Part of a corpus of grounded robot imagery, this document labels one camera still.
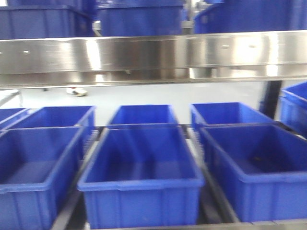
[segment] stainless steel rail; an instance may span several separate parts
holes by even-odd
[[[307,31],[0,41],[0,87],[307,79]]]

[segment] metal frame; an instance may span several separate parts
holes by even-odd
[[[307,79],[307,31],[0,41],[0,88]]]

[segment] blue plastic bin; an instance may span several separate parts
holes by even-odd
[[[195,131],[203,126],[251,125],[275,123],[264,114],[239,103],[195,103],[190,105],[192,127]]]
[[[50,229],[78,170],[82,129],[0,134],[0,229]]]
[[[110,129],[81,179],[92,229],[195,224],[204,180],[179,127]]]
[[[7,0],[8,6],[71,6],[87,15],[94,15],[95,0]]]
[[[306,13],[307,0],[225,0],[194,18],[194,32],[305,30]]]
[[[206,162],[243,222],[307,218],[307,142],[274,125],[201,129]]]
[[[68,6],[0,7],[0,40],[92,35],[92,20]]]
[[[307,109],[307,81],[283,88],[282,93],[287,100]]]
[[[25,108],[0,109],[0,130],[26,116],[28,111]]]
[[[94,106],[43,107],[5,129],[83,126],[83,144],[86,144],[95,128],[94,111]]]
[[[173,108],[166,104],[122,105],[108,127],[127,127],[142,124],[177,126]]]
[[[180,35],[182,0],[97,0],[102,36]]]
[[[280,121],[307,138],[307,109],[280,97]]]

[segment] gray floor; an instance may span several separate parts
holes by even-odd
[[[296,81],[287,81],[291,85]],[[125,104],[172,104],[181,124],[190,123],[189,104],[205,102],[244,102],[258,109],[263,95],[263,82],[161,84],[89,87],[89,94],[76,97],[66,94],[65,89],[22,90],[24,107],[39,108],[59,105],[96,105],[96,125],[104,126],[120,105]],[[19,107],[15,98],[2,108]]]

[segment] stacked bins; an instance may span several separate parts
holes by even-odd
[[[0,7],[0,40],[92,36],[93,1],[8,0]]]
[[[307,142],[274,125],[201,132],[211,173],[241,221],[307,218]]]
[[[83,146],[94,130],[94,106],[43,107],[5,129],[83,126]]]
[[[200,12],[194,32],[233,33],[307,29],[307,0],[225,0]]]
[[[0,109],[0,130],[26,116],[28,111],[25,108]]]
[[[48,230],[78,170],[82,127],[0,135],[0,229]]]
[[[282,89],[280,121],[307,138],[307,82]]]
[[[156,124],[177,126],[178,122],[170,105],[122,105],[108,124],[108,127]]]
[[[182,0],[97,0],[102,36],[181,34]]]
[[[177,126],[107,129],[79,183],[92,229],[191,225],[204,181]]]

